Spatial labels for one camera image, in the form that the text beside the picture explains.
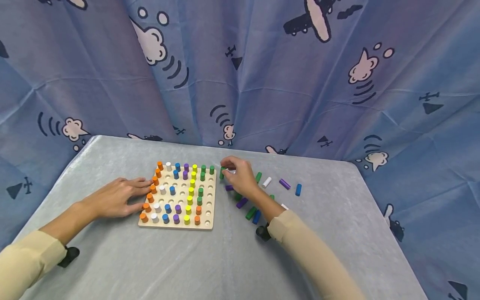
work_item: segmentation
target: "right hand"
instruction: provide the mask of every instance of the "right hand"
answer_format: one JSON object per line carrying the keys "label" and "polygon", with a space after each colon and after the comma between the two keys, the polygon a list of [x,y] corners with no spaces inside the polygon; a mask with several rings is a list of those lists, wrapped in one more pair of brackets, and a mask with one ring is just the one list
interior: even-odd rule
{"label": "right hand", "polygon": [[250,162],[236,156],[227,156],[222,159],[220,165],[228,170],[236,170],[235,174],[230,173],[228,170],[223,170],[222,173],[230,184],[233,185],[233,189],[237,193],[251,199],[260,190],[253,176]]}

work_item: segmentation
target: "table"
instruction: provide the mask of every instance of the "table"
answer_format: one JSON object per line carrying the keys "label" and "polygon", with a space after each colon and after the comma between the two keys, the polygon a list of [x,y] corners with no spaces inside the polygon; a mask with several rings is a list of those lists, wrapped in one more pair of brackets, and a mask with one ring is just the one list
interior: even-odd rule
{"label": "table", "polygon": [[[333,250],[367,299],[426,299],[357,168],[349,162],[96,136],[67,166],[17,238],[117,177],[151,177],[156,162],[215,165],[235,155],[268,176],[279,203]],[[292,185],[287,191],[278,183]],[[295,196],[297,183],[303,185]],[[317,299],[303,271],[271,239],[255,235],[233,196],[216,187],[212,231],[140,228],[138,214],[99,220],[69,246],[80,256],[54,268],[22,299]],[[258,225],[265,224],[261,219]]]}

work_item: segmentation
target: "beige sleeve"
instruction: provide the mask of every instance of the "beige sleeve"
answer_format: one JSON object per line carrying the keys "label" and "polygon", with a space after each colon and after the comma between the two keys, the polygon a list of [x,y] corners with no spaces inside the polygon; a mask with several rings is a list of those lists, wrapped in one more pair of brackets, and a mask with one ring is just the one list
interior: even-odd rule
{"label": "beige sleeve", "polygon": [[306,271],[323,299],[365,299],[335,254],[294,212],[275,217],[268,232]]}
{"label": "beige sleeve", "polygon": [[0,298],[18,300],[66,255],[62,243],[38,230],[7,246],[0,252]]}

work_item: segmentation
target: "curtain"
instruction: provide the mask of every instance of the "curtain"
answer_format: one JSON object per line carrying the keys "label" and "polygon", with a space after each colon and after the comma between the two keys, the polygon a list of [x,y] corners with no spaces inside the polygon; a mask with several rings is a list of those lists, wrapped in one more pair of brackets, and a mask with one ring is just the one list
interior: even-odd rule
{"label": "curtain", "polygon": [[479,14],[474,0],[1,0],[0,249],[104,134],[349,161],[429,298],[480,298]]}

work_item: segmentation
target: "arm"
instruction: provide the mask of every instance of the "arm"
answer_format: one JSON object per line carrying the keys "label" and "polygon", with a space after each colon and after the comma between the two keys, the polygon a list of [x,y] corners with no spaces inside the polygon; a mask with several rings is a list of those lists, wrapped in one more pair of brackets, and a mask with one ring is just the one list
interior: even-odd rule
{"label": "arm", "polygon": [[305,270],[324,299],[365,299],[330,248],[294,212],[285,210],[258,187],[248,161],[229,156],[220,164],[237,170],[235,174],[224,170],[223,174],[238,193],[260,209],[270,223],[270,235]]}
{"label": "arm", "polygon": [[65,245],[85,226],[100,217],[122,217],[142,209],[127,205],[131,196],[146,194],[151,181],[119,178],[60,216],[0,252],[0,293],[3,300],[17,300],[65,257]]}

